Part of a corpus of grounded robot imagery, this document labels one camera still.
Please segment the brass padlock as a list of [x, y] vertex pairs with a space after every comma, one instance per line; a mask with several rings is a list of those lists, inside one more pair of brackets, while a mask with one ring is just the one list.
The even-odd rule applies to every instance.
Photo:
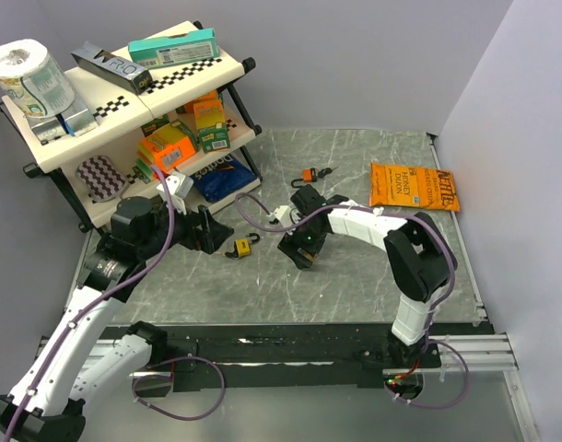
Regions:
[[298, 248], [298, 253], [307, 261], [307, 262], [314, 262], [315, 255], [309, 253], [308, 251]]

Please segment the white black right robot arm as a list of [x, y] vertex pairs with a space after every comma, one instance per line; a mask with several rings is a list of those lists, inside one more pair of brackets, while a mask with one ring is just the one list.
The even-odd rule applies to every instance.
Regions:
[[310, 185], [298, 189], [290, 201], [269, 219], [286, 230], [278, 248], [300, 270], [313, 265], [331, 234], [359, 239], [386, 253], [400, 290], [387, 353], [397, 366], [411, 366], [427, 348], [427, 329], [441, 289], [454, 284], [457, 270], [457, 260], [432, 218], [425, 213], [387, 216], [343, 195], [326, 199]]

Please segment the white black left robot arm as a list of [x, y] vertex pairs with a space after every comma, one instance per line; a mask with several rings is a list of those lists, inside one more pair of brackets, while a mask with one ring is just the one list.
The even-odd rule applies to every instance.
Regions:
[[0, 395], [7, 441], [77, 441], [93, 405], [139, 368], [174, 367], [168, 334], [138, 321], [100, 361], [83, 368], [97, 340], [137, 284], [174, 245], [206, 254], [232, 236], [203, 205], [182, 214], [168, 203], [130, 197], [117, 204], [106, 232], [84, 262], [61, 321], [31, 368]]

